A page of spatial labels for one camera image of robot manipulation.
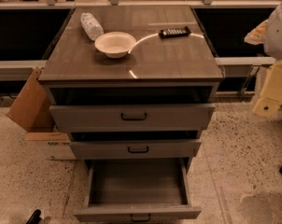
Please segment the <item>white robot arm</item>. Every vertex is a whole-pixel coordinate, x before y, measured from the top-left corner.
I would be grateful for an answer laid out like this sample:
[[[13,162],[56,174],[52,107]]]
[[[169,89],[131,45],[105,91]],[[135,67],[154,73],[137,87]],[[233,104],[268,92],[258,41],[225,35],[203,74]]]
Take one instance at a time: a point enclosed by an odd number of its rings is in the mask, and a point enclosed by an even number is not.
[[[276,59],[266,70],[259,98],[252,109],[255,115],[270,118],[282,106],[282,2],[266,21],[246,35],[245,42],[263,44],[264,52]]]

